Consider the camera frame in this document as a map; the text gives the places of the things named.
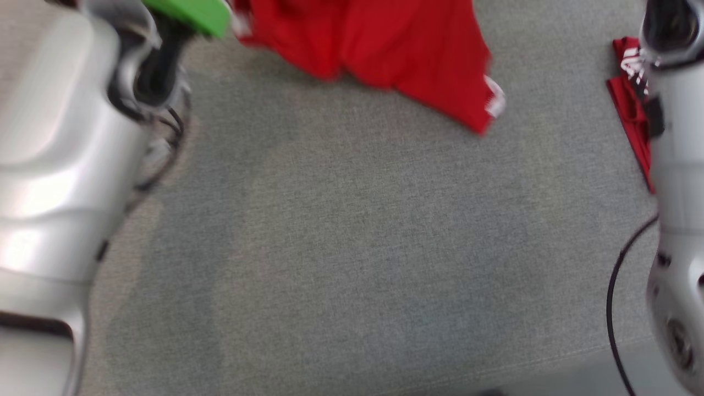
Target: black cable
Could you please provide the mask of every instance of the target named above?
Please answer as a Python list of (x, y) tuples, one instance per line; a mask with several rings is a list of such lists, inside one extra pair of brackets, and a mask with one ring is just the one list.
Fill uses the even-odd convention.
[(631, 236), (631, 239), (621, 250), (621, 253), (618, 256), (618, 260), (614, 265), (614, 270), (611, 273), (611, 280), (609, 280), (609, 290), (606, 296), (606, 328), (609, 333), (609, 345), (611, 346), (611, 353), (614, 355), (614, 360), (616, 361), (616, 367), (618, 368), (618, 372), (621, 375), (621, 380), (623, 380), (623, 385), (626, 387), (626, 391), (628, 391), (629, 396), (636, 396), (636, 393), (633, 391), (631, 381), (628, 380), (626, 370), (624, 370), (623, 368), (623, 362), (621, 362), (621, 356), (619, 355), (618, 348), (616, 347), (616, 337), (614, 336), (614, 323), (612, 312), (614, 288), (616, 287), (616, 277), (618, 277), (618, 272), (621, 269), (621, 265), (623, 264), (624, 259), (626, 258), (626, 254), (631, 249), (633, 244), (638, 240), (638, 238), (640, 238), (644, 232), (646, 232), (658, 221), (658, 216), (659, 215), (656, 214), (647, 223), (643, 224), (638, 229), (638, 231), (636, 231), (636, 233)]
[(166, 173), (168, 173), (168, 171), (173, 168), (174, 164), (176, 164), (176, 160), (178, 159), (181, 143), (183, 141), (184, 136), (186, 135), (186, 124), (174, 109), (169, 108), (168, 111), (169, 114), (174, 118), (176, 125), (162, 117), (157, 118), (157, 120), (160, 123), (171, 128), (171, 130), (173, 131), (173, 137), (167, 141), (172, 149), (172, 153), (171, 155), (169, 155), (168, 160), (161, 166), (157, 173), (152, 175), (148, 180), (134, 186), (134, 190), (140, 194), (140, 197), (127, 205), (127, 208), (125, 210), (127, 214), (132, 213), (137, 207), (139, 207), (140, 204), (142, 204), (147, 194), (150, 193), (154, 189), (154, 187), (156, 187), (157, 184), (164, 178)]

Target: gray fabric surface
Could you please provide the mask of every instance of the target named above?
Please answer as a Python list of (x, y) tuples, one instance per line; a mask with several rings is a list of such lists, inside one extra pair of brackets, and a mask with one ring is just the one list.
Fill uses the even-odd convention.
[[(604, 351), (610, 269), (655, 211), (604, 84), (640, 8), (476, 1), (508, 96), (483, 138), (234, 39), (195, 44), (194, 129), (96, 280), (82, 395), (459, 395)], [(0, 11), (4, 101), (51, 12)], [(656, 244), (617, 287), (624, 344), (650, 337)]]

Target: red cloth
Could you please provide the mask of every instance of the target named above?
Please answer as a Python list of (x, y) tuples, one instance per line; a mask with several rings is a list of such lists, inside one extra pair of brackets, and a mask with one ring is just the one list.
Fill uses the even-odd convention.
[(470, 0), (234, 0), (248, 45), (324, 80), (343, 70), (397, 89), (482, 134), (501, 110)]
[(633, 153), (653, 194), (655, 187), (650, 180), (650, 140), (648, 118), (643, 103), (648, 97), (648, 85), (643, 74), (643, 57), (638, 39), (624, 37), (613, 41), (614, 52), (621, 67), (621, 74), (606, 82), (616, 105)]

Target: black screw hole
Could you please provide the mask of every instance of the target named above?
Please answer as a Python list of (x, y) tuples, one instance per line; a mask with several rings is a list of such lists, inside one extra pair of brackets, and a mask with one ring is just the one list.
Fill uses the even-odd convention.
[(667, 256), (665, 253), (658, 252), (658, 265), (662, 268), (669, 268), (672, 264), (672, 257)]

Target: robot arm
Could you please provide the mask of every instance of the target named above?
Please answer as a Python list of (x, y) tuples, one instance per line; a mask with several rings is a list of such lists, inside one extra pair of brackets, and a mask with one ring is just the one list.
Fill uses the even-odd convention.
[(704, 395), (704, 1), (649, 0), (641, 45), (660, 213), (651, 327), (679, 382)]
[(2, 395), (77, 393), (90, 286), (184, 84), (181, 50), (229, 23), (221, 0), (145, 3), (64, 11), (0, 114)]

